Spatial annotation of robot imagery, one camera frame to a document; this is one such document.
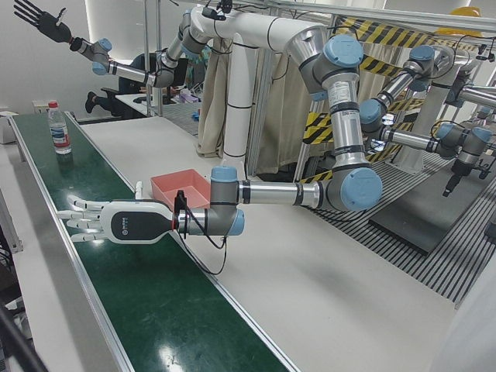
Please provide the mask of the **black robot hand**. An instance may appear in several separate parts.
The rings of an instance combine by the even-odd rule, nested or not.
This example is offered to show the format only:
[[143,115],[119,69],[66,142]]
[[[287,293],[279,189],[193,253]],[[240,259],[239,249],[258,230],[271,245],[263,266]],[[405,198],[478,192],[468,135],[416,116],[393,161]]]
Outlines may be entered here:
[[63,7],[58,15],[43,11],[30,1],[14,1],[14,14],[38,29],[43,35],[57,43],[71,43],[73,36],[69,27],[62,22],[67,11]]

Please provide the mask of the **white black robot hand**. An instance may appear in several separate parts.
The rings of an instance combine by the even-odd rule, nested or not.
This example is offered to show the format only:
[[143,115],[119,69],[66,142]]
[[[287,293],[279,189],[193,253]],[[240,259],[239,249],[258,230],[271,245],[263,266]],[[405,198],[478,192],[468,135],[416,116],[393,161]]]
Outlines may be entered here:
[[136,183],[133,200],[87,201],[75,195],[67,200],[78,211],[57,212],[67,226],[85,229],[74,242],[108,239],[119,244],[153,244],[174,228],[173,212],[162,202],[144,199],[143,183]]

